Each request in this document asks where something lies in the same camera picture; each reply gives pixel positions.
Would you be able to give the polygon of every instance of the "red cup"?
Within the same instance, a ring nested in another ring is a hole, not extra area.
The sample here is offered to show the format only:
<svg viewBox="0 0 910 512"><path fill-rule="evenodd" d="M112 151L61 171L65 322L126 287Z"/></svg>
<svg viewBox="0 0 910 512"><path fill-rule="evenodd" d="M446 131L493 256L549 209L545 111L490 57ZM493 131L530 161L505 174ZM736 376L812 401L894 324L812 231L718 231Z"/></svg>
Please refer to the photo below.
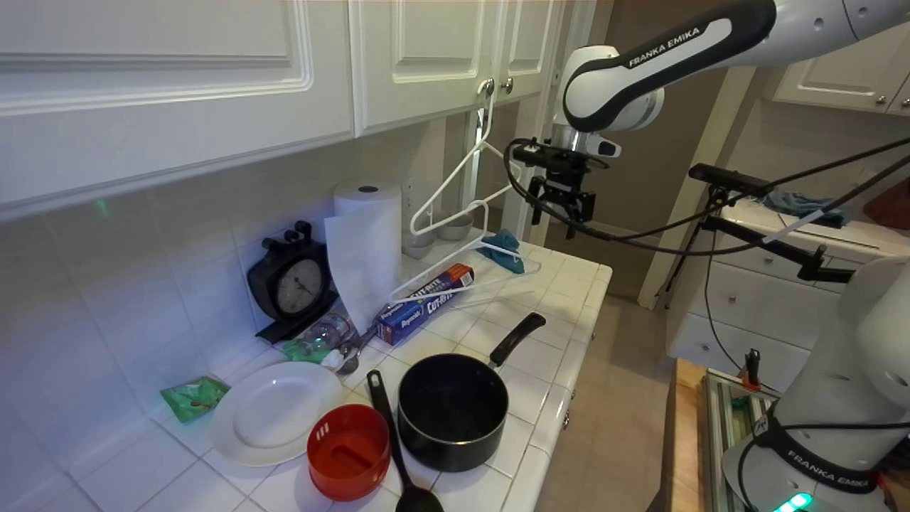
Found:
<svg viewBox="0 0 910 512"><path fill-rule="evenodd" d="M387 421L361 404L331 408L308 438L311 478L334 499L371 494L390 465Z"/></svg>

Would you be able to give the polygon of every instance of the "black clock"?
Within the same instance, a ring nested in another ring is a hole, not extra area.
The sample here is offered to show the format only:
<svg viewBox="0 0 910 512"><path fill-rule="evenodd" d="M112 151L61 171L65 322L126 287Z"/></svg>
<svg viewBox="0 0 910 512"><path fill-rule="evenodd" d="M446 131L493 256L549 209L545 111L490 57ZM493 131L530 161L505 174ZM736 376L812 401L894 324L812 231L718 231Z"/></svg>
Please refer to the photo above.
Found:
<svg viewBox="0 0 910 512"><path fill-rule="evenodd" d="M287 341L337 300L327 249L314 242L314 228L297 221L284 239L264 239L264 256L247 269L257 305L273 317L260 339Z"/></svg>

